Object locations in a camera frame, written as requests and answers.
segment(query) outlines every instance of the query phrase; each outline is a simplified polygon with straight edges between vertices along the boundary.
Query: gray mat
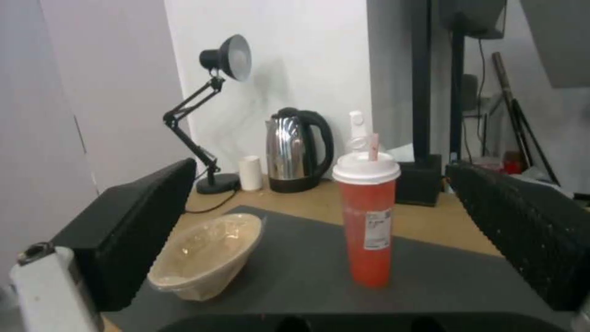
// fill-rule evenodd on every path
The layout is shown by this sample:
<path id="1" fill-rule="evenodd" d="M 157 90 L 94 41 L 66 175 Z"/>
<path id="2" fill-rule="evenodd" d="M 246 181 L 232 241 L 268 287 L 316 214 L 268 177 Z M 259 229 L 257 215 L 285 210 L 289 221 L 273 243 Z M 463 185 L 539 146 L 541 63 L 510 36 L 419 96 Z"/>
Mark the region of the gray mat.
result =
<path id="1" fill-rule="evenodd" d="M 145 281 L 132 304 L 106 316 L 127 331 L 153 331 L 193 315 L 247 313 L 507 312 L 567 328 L 503 258 L 394 237 L 391 284 L 356 285 L 340 226 L 239 206 L 267 218 L 263 238 L 228 288 L 182 301 Z"/>

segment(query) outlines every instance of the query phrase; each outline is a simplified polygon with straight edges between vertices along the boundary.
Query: straw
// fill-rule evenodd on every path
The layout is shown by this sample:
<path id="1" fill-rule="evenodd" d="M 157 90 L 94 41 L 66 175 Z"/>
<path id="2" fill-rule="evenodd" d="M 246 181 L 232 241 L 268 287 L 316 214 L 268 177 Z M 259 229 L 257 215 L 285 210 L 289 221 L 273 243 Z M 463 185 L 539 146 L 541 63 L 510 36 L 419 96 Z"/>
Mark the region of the straw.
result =
<path id="1" fill-rule="evenodd" d="M 373 133 L 371 135 L 371 143 L 369 144 L 369 161 L 376 161 L 379 155 L 379 134 Z"/>

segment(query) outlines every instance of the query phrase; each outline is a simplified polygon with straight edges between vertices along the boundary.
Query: red object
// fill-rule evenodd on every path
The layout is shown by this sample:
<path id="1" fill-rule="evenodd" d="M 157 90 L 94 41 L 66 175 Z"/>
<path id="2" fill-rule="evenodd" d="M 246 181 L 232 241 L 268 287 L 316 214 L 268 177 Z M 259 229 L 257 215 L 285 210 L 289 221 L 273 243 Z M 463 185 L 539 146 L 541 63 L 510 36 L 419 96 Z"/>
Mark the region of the red object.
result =
<path id="1" fill-rule="evenodd" d="M 518 160 L 504 160 L 504 172 L 506 174 L 520 174 L 522 169 Z"/>
<path id="2" fill-rule="evenodd" d="M 384 287 L 391 269 L 391 220 L 395 204 L 395 180 L 377 185 L 339 183 L 344 227 L 352 278 L 368 287 Z M 387 215 L 386 248 L 367 250 L 368 216 Z"/>

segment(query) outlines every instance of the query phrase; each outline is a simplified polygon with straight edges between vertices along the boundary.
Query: black desk lamp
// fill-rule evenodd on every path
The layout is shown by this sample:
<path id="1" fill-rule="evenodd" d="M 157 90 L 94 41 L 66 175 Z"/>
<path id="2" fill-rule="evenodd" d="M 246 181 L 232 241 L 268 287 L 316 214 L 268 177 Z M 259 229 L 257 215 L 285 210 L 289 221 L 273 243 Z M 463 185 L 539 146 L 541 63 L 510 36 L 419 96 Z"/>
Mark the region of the black desk lamp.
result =
<path id="1" fill-rule="evenodd" d="M 205 50 L 199 56 L 199 62 L 203 68 L 209 71 L 211 79 L 190 97 L 178 104 L 172 110 L 164 114 L 164 123 L 181 139 L 182 142 L 205 164 L 207 178 L 196 184 L 196 190 L 201 194 L 217 194 L 235 190 L 240 187 L 240 178 L 237 174 L 215 174 L 221 169 L 217 166 L 217 158 L 209 151 L 195 144 L 191 138 L 180 129 L 178 122 L 199 108 L 207 100 L 221 92 L 225 79 L 219 76 L 221 69 L 227 76 L 234 80 L 244 81 L 250 75 L 252 56 L 248 42 L 242 35 L 233 35 L 221 44 L 218 50 Z M 213 91 L 192 106 L 185 105 L 203 93 L 206 89 Z"/>

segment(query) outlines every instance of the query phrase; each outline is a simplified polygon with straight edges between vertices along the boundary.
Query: wooden desk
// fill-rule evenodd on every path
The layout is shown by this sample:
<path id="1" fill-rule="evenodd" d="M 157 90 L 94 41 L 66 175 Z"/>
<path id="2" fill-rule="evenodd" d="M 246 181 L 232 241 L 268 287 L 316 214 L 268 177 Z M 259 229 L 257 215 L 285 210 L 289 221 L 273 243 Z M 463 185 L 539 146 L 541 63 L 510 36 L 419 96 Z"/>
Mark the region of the wooden desk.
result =
<path id="1" fill-rule="evenodd" d="M 200 195 L 192 192 L 187 210 L 204 210 L 214 207 L 230 193 Z M 240 191 L 222 207 L 203 214 L 183 214 L 172 231 L 172 236 L 195 223 L 220 216 L 239 205 L 258 207 L 297 217 L 314 219 L 331 224 L 342 224 L 342 209 L 337 184 L 324 181 L 312 190 L 296 194 L 280 194 L 264 189 L 255 192 Z M 455 195 L 438 196 L 436 207 L 396 205 L 394 208 L 393 235 L 438 245 L 501 256 L 500 252 L 479 231 Z M 119 331 L 106 320 L 107 332 Z"/>

